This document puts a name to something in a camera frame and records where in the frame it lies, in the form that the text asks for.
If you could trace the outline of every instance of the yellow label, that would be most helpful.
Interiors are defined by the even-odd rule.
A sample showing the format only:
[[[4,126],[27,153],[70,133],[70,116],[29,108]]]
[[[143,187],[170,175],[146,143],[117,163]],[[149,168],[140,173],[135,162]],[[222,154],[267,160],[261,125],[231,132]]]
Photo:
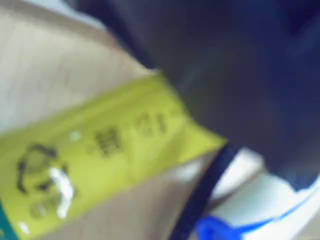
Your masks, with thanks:
[[[165,80],[148,77],[0,136],[2,207],[16,234],[33,239],[224,142],[188,117]],[[62,193],[52,169],[74,189],[66,218],[57,214]]]

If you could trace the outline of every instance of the green edge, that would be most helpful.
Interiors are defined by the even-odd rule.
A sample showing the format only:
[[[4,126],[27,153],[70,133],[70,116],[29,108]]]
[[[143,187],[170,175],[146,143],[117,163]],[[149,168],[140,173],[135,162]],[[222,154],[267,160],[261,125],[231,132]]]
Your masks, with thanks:
[[[0,201],[0,240],[18,240]]]

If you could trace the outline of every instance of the black printed character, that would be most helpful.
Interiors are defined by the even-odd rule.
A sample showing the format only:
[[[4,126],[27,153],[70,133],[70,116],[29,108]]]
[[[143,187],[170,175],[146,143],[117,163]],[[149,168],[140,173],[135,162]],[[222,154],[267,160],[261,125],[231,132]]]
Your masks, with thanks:
[[[116,127],[98,132],[95,139],[105,156],[122,150],[120,131]]]
[[[167,133],[168,123],[167,123],[166,115],[164,115],[163,113],[158,113],[156,115],[156,122],[160,132],[163,134]]]
[[[53,161],[57,161],[57,158],[57,151],[54,148],[41,144],[33,144],[18,162],[17,188],[19,191],[27,195],[28,191],[24,185],[25,177],[27,175],[42,174],[51,166]],[[62,169],[67,172],[67,166],[63,166]],[[42,183],[37,184],[35,188],[46,192],[53,184],[51,178],[48,178]]]
[[[135,128],[141,137],[153,137],[153,123],[149,113],[143,113],[134,121]]]

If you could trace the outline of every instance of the blue plastic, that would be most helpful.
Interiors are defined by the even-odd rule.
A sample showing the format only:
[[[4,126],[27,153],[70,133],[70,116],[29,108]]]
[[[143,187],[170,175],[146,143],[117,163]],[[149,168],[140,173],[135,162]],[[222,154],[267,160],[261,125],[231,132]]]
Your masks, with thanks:
[[[0,240],[18,240],[11,227],[0,200]]]
[[[301,206],[303,206],[317,191],[318,189],[316,189],[306,199],[304,199],[302,202],[286,211],[281,216],[272,217],[264,221],[251,223],[239,227],[230,226],[226,222],[214,216],[205,217],[204,219],[198,222],[195,229],[196,234],[199,240],[242,240],[243,234],[256,231],[257,229],[273,221],[282,220],[290,214],[294,213]]]

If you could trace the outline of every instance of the black strap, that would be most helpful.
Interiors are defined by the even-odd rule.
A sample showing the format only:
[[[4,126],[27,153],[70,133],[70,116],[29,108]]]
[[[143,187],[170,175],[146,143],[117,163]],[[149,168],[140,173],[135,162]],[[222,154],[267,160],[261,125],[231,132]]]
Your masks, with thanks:
[[[239,149],[239,147],[227,144],[217,153],[212,160],[212,164],[200,179],[198,186],[186,202],[169,240],[189,239],[197,221],[201,218],[205,210],[213,189],[239,152]]]

